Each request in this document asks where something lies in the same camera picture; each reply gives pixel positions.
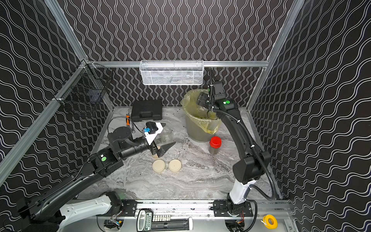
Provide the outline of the jar with cream lid front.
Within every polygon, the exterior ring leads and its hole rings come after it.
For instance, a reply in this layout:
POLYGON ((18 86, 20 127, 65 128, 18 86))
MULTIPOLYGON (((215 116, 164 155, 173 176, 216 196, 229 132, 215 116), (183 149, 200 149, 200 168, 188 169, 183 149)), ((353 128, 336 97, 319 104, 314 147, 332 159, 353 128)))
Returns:
POLYGON ((163 144, 168 144, 174 141, 174 135, 171 128, 163 128, 162 133, 160 134, 160 139, 163 144))

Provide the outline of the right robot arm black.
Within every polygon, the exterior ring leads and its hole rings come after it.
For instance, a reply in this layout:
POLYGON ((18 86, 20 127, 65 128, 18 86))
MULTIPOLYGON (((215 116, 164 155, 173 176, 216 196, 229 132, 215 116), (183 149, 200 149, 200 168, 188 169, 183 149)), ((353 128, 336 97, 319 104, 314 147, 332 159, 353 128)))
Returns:
POLYGON ((237 103, 226 96, 221 82, 213 83, 208 90, 201 90, 196 104, 221 119, 237 147, 240 160, 232 167, 235 183, 227 195, 226 207, 229 214, 238 215, 243 211, 251 186, 268 171, 271 156, 255 142, 242 120, 237 103))

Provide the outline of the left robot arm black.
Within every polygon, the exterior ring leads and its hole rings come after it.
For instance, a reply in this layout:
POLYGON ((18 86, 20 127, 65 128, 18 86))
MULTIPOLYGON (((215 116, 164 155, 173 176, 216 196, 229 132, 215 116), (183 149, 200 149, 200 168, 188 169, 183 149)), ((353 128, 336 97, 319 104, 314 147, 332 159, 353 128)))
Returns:
POLYGON ((85 218, 120 214, 122 200, 114 192, 101 197, 71 203, 71 200, 89 186, 108 177, 123 166, 123 162, 134 155, 150 151, 162 157, 175 142, 158 147, 155 143, 161 134, 164 123, 147 122, 143 136, 133 138, 128 126, 116 128, 108 133, 109 145, 91 155, 83 166, 68 179, 51 190, 33 198, 18 201, 18 214, 21 216, 19 228, 23 232, 57 232, 61 228, 85 218))

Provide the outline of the cream lid of back jar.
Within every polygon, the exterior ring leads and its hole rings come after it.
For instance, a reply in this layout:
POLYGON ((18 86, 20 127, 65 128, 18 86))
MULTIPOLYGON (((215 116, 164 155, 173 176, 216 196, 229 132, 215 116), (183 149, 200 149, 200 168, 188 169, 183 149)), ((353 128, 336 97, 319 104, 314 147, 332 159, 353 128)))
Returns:
POLYGON ((155 160, 152 164, 152 169, 155 173, 162 173, 166 168, 166 163, 165 161, 161 160, 161 159, 158 159, 158 160, 155 160))

